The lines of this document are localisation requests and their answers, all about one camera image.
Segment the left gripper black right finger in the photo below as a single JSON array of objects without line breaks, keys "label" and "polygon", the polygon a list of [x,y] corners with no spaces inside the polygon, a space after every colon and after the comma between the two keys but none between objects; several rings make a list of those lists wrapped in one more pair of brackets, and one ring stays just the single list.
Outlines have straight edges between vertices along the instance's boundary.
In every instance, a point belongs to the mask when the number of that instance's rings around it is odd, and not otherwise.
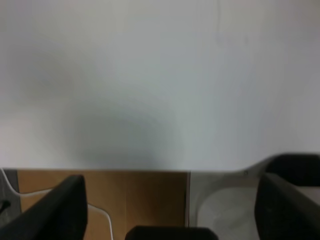
[{"label": "left gripper black right finger", "polygon": [[273,173],[259,181],[254,219],[261,240],[320,238],[320,206]]}]

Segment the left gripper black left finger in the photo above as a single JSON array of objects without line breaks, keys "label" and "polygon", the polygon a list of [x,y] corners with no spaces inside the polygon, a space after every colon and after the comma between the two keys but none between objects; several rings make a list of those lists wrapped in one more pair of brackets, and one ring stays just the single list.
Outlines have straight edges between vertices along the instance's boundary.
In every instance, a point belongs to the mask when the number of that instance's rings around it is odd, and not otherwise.
[{"label": "left gripper black left finger", "polygon": [[85,178],[71,175],[0,229],[2,240],[82,240],[88,224]]}]

